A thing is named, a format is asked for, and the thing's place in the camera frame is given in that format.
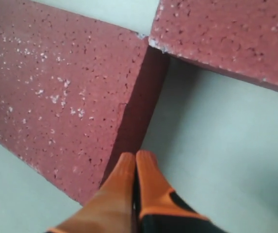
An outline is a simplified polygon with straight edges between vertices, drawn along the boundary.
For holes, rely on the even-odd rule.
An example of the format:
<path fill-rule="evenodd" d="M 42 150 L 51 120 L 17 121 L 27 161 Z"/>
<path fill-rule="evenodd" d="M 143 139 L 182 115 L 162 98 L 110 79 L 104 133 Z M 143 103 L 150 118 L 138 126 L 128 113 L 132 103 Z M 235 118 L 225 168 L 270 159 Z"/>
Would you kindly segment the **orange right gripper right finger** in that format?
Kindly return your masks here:
<path fill-rule="evenodd" d="M 215 233 L 216 226 L 188 205 L 160 171 L 156 156 L 136 154 L 142 233 Z"/>

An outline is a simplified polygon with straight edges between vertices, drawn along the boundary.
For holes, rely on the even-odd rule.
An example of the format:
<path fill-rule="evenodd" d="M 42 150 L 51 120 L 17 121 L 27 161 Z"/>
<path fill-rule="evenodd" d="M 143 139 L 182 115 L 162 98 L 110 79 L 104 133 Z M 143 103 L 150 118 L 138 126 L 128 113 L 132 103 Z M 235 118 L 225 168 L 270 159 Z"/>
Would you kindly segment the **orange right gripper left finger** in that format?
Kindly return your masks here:
<path fill-rule="evenodd" d="M 130 233 L 134 177 L 135 156 L 122 153 L 107 180 L 89 202 L 47 232 Z"/>

